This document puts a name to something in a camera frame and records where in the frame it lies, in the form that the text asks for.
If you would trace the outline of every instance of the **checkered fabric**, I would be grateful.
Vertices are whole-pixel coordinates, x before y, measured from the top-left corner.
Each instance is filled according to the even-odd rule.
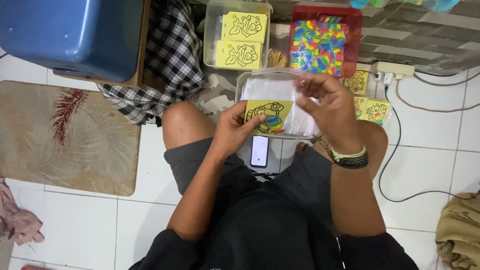
[[[136,125],[161,116],[168,105],[188,100],[202,88],[199,53],[202,42],[194,31],[186,0],[152,0],[145,48],[144,73],[165,83],[165,93],[146,87],[97,84],[103,95]]]

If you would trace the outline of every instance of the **colored sand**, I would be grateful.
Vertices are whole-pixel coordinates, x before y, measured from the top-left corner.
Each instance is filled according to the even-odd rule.
[[[290,67],[310,73],[340,76],[348,26],[340,17],[322,16],[319,21],[295,23]]]

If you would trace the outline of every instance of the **right hand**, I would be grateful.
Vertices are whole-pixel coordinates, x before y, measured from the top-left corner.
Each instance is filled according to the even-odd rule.
[[[327,74],[312,74],[295,82],[303,97],[295,102],[309,113],[328,143],[340,154],[356,154],[362,151],[353,94],[337,78]],[[317,105],[310,97],[317,98]]]

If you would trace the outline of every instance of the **black shorts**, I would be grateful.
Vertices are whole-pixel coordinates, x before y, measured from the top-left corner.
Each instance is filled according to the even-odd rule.
[[[164,157],[173,171],[180,194],[184,194],[210,148],[213,138],[169,149]],[[216,207],[227,206],[242,194],[265,187],[286,196],[330,227],[330,179],[332,163],[309,147],[272,181],[260,182],[237,154],[226,160],[220,176]]]

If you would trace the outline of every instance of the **clear plastic bag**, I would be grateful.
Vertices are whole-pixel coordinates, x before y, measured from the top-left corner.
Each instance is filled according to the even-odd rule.
[[[240,100],[269,99],[295,101],[302,94],[296,91],[293,82],[301,75],[307,75],[290,68],[267,68],[252,72],[252,78],[241,90]],[[282,126],[283,135],[309,139],[319,133],[313,117],[295,103]]]

